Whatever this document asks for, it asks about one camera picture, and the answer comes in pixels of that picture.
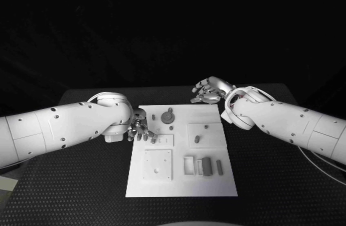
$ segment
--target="dark curtain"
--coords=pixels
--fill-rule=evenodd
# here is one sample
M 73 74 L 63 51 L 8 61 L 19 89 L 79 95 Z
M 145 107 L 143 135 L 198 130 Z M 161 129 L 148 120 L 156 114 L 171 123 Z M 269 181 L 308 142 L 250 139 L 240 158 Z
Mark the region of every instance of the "dark curtain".
M 0 116 L 56 105 L 67 89 L 192 85 L 208 76 L 285 83 L 301 105 L 342 115 L 327 105 L 344 95 L 346 0 L 0 0 L 0 7 Z

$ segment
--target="small cylinder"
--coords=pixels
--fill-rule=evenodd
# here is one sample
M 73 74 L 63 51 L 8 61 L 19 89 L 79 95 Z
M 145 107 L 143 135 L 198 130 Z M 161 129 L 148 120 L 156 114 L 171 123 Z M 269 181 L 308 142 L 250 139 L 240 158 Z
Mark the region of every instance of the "small cylinder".
M 208 157 L 201 158 L 201 169 L 203 169 L 203 176 L 213 175 L 211 160 Z
M 221 172 L 221 162 L 218 160 L 216 161 L 216 165 L 217 165 L 217 175 L 223 175 L 223 172 Z

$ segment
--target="robotic hand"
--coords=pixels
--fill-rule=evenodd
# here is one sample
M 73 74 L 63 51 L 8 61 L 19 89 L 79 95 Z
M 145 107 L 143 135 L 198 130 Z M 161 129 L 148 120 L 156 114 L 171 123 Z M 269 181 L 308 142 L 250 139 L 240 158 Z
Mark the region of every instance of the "robotic hand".
M 99 135 L 105 142 L 116 142 L 128 132 L 128 140 L 146 140 L 156 135 L 148 131 L 146 113 L 133 109 L 119 93 L 96 94 L 87 102 L 77 102 L 0 117 L 0 168 L 31 157 L 64 149 Z
M 256 125 L 265 134 L 346 164 L 346 120 L 276 101 L 254 87 L 236 88 L 213 76 L 194 85 L 191 92 L 197 90 L 190 102 L 216 104 L 224 99 L 220 117 L 230 124 L 243 130 Z

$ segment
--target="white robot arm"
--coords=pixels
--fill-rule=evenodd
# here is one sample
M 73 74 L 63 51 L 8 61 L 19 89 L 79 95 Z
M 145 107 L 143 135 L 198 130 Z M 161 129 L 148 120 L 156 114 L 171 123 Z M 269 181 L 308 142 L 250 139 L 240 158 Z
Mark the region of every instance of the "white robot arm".
M 346 164 L 346 120 L 275 101 L 257 88 L 236 88 L 213 76 L 191 91 L 198 89 L 190 102 L 214 104 L 223 98 L 220 117 L 240 129 L 256 125 L 267 135 Z
M 128 140 L 152 140 L 145 111 L 132 110 L 126 97 L 102 93 L 96 104 L 79 102 L 0 117 L 0 168 L 25 159 L 73 146 L 103 135 L 105 142 L 116 142 L 128 132 Z

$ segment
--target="table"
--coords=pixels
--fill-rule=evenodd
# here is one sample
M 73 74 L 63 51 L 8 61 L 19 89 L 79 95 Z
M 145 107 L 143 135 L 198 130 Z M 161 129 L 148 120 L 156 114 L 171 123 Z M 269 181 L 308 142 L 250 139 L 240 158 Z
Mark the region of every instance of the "table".
M 250 86 L 278 101 L 296 104 L 283 84 Z M 123 94 L 132 107 L 190 104 L 194 96 L 191 86 L 71 89 L 58 104 L 86 101 L 99 92 Z M 30 160 L 0 224 L 346 225 L 346 187 L 314 168 L 298 148 L 257 128 L 241 130 L 223 119 L 221 125 L 237 197 L 125 198 L 132 142 L 105 143 L 100 136 Z M 306 155 L 342 180 L 337 169 Z

